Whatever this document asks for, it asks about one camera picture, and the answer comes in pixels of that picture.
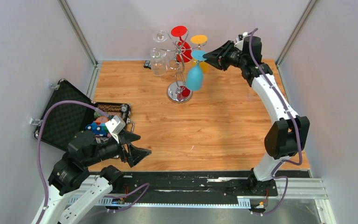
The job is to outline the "blue wine glass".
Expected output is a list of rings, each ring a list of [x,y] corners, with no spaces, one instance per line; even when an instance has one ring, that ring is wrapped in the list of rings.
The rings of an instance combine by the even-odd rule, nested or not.
[[[195,50],[191,53],[194,62],[193,67],[187,73],[185,84],[185,86],[191,91],[198,91],[201,89],[204,73],[209,70],[204,54],[206,54],[206,52],[203,50]]]

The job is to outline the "clear champagne flute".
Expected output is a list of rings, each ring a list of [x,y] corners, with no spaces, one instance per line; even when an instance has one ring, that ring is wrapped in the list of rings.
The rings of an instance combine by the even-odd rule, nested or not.
[[[248,92],[247,92],[247,101],[248,102],[259,102],[260,100],[261,99],[260,99],[259,95],[257,94],[257,92],[252,87],[249,87]]]

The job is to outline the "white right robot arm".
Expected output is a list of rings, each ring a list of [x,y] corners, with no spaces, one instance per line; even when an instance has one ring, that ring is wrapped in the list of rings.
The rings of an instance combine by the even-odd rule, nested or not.
[[[272,126],[264,139],[266,153],[251,169],[245,190],[263,195],[272,187],[278,169],[284,163],[303,163],[310,121],[300,116],[280,91],[271,68],[262,62],[260,37],[248,35],[239,42],[227,41],[221,47],[203,55],[206,63],[219,70],[239,68],[242,77],[263,102]]]

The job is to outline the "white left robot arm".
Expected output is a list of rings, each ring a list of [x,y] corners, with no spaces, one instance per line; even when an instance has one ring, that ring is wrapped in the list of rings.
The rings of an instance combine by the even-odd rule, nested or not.
[[[117,156],[133,167],[149,156],[151,150],[132,144],[132,141],[140,138],[139,135],[122,130],[118,136],[99,144],[91,131],[78,132],[69,142],[68,151],[54,165],[48,182],[44,184],[45,199],[34,223],[53,224],[64,216],[64,203],[72,198],[89,177],[89,166]]]

